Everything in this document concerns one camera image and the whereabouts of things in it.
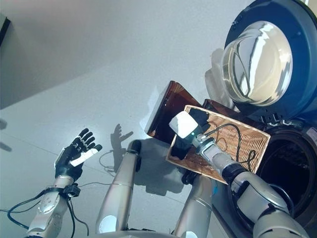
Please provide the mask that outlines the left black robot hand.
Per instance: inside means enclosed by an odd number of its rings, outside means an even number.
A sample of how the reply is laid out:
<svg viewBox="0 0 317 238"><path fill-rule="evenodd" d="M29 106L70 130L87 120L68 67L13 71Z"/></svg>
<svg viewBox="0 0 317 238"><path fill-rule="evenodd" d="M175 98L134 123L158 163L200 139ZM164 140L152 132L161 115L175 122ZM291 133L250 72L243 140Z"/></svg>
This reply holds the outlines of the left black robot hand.
<svg viewBox="0 0 317 238"><path fill-rule="evenodd" d="M85 128L64 147L54 162L55 178L67 176L73 182L77 181L83 172L83 164L103 148L94 141L93 133Z"/></svg>

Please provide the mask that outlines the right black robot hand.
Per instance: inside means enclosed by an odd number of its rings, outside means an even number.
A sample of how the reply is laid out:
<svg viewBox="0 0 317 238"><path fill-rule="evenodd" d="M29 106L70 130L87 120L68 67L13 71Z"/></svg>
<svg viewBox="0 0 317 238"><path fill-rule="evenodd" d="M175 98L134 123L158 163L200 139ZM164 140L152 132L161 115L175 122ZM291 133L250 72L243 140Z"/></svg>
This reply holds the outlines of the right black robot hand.
<svg viewBox="0 0 317 238"><path fill-rule="evenodd" d="M198 123L186 111L179 112L169 122L169 127L182 139L189 136L197 127Z"/></svg>

